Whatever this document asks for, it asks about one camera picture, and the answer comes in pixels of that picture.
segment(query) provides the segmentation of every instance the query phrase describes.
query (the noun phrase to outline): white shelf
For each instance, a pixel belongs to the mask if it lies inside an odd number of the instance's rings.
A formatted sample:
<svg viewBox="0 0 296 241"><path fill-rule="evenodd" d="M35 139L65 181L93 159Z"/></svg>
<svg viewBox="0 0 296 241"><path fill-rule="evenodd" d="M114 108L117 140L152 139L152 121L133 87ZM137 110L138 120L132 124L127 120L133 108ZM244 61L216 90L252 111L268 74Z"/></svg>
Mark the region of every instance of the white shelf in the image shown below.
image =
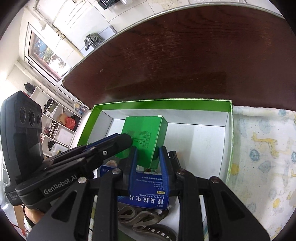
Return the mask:
<svg viewBox="0 0 296 241"><path fill-rule="evenodd" d="M42 89L40 89L39 87L35 88L35 91L33 92L31 99L34 100L37 104L39 104L42 109L41 121L42 121L42 135L44 136L44 138L41 142L41 145L42 145L43 154L45 154L47 156L52 156L52 154L50 153L50 151L48 149L47 143L49 141L54 141L54 142L62 145L63 147L65 147L64 150L69 149L71 144L73 143L76 131L70 130L69 128L67 128L67 127L63 126L61 123L59 123L59 115L63 113L63 109L64 109L64 112L68 117L71 117L73 115L78 116L79 117L78 125L81 122L81 117L79 115L77 115L76 113L74 113L74 109L70 110L67 107L63 106L57 100L55 100L54 98L49 96L47 93L43 92ZM44 106L49 99L52 99L58 105L52 113L49 113L47 111L44 114L43 113ZM49 137L45 134L44 128L45 128L45 126L50 126L52 122L58 123L58 130L54 136Z"/></svg>

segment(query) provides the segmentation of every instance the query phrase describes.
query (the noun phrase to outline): brown wooden table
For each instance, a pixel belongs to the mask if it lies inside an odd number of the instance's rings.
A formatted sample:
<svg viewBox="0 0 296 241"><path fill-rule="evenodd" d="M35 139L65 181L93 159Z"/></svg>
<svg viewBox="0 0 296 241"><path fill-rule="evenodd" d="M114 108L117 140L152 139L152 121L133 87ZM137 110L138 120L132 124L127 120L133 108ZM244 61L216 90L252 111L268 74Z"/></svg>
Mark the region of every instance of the brown wooden table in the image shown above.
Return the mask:
<svg viewBox="0 0 296 241"><path fill-rule="evenodd" d="M186 97L296 110L296 37L284 19L258 9L184 8L106 42L64 86L90 108Z"/></svg>

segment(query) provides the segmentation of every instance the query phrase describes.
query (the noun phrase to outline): patterned fabric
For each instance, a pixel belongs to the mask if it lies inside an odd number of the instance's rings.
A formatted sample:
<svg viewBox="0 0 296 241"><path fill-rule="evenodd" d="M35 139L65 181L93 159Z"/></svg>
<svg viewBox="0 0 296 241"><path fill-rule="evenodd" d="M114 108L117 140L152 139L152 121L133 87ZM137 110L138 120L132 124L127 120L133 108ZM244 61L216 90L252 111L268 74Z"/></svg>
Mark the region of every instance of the patterned fabric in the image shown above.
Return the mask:
<svg viewBox="0 0 296 241"><path fill-rule="evenodd" d="M233 111L228 186L274 239L296 207L296 112L236 106Z"/></svg>

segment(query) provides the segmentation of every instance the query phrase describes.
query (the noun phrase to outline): finger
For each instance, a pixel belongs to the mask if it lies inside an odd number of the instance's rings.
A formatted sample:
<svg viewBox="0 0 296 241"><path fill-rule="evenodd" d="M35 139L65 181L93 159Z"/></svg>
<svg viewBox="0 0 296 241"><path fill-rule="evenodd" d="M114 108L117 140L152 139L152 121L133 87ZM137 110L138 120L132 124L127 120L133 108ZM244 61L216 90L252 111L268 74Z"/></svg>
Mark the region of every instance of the finger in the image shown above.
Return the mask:
<svg viewBox="0 0 296 241"><path fill-rule="evenodd" d="M33 223L38 223L39 220L44 216L43 212L34 209L28 209L25 207L25 214L27 215L28 219L30 219Z"/></svg>

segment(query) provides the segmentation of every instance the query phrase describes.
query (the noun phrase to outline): small green medicine box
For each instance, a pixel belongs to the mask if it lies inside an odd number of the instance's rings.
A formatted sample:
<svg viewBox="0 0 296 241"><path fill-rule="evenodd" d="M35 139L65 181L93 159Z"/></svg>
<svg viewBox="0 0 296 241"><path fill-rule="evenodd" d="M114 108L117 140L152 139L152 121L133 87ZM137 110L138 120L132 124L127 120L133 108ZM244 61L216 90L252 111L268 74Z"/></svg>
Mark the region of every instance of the small green medicine box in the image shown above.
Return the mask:
<svg viewBox="0 0 296 241"><path fill-rule="evenodd" d="M121 133L132 137L132 145L138 149L137 165L150 169L158 168L159 147L163 146L167 128L168 123L161 115L126 118ZM126 158L128 154L129 150L124 150L116 156Z"/></svg>

